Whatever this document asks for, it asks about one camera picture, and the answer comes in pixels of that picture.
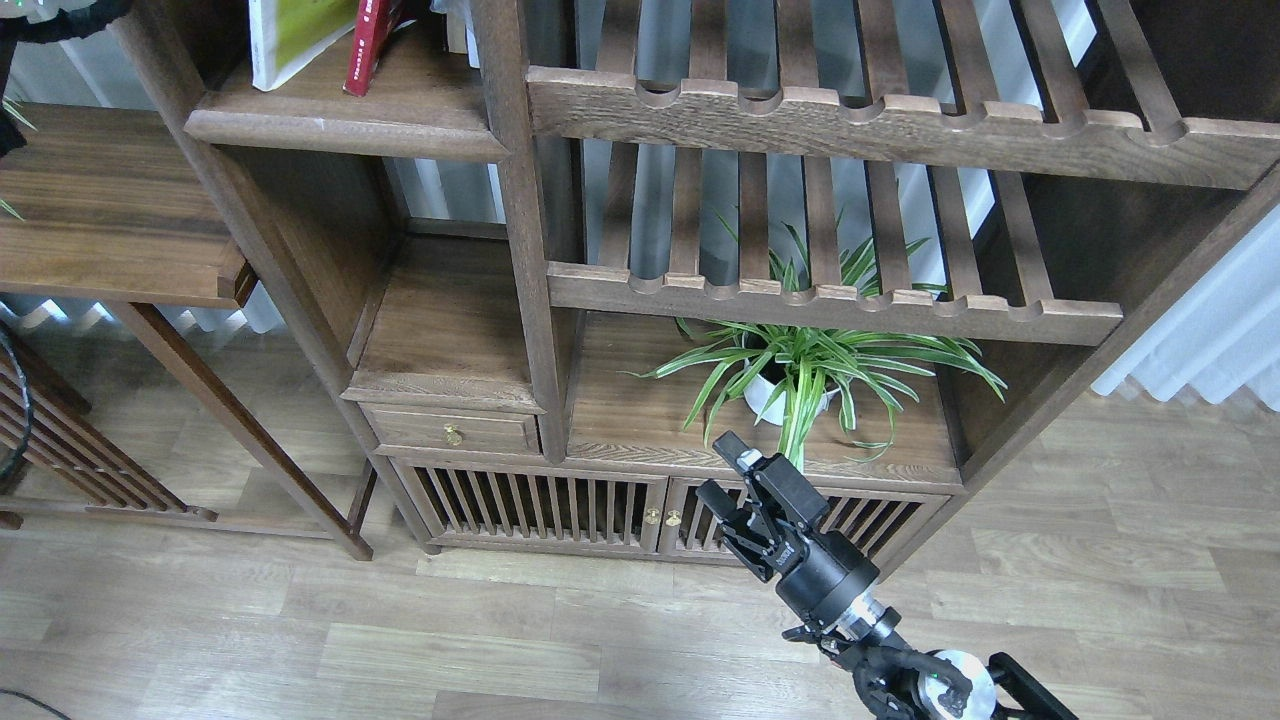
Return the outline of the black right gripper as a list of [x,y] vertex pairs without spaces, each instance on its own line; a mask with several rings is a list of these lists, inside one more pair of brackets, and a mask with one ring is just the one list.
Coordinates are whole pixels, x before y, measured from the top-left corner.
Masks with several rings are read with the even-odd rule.
[[[748,480],[736,496],[716,480],[696,491],[724,544],[760,582],[778,577],[776,593],[805,624],[822,630],[835,625],[879,569],[844,536],[813,530],[829,506],[782,454],[765,457],[732,430],[712,448]],[[754,510],[753,488],[765,512]]]

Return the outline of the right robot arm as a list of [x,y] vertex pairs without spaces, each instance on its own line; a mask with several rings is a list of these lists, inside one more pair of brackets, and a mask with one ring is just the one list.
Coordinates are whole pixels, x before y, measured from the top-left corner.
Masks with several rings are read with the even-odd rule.
[[733,432],[714,447],[748,488],[742,506],[713,480],[698,488],[724,543],[799,616],[785,639],[814,644],[849,671],[876,717],[1071,716],[1006,653],[982,661],[957,650],[914,650],[896,630],[899,614],[873,596],[878,568],[850,539],[820,529],[829,509],[810,482],[782,454],[767,457]]

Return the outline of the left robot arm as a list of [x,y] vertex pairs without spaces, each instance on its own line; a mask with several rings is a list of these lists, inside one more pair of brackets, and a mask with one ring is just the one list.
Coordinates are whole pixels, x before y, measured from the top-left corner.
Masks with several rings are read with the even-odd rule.
[[54,14],[40,19],[40,8],[46,6],[45,1],[3,1],[3,90],[10,77],[12,58],[18,44],[87,38],[128,14],[132,5],[132,1],[90,1],[87,5],[67,9],[64,1],[52,1]]

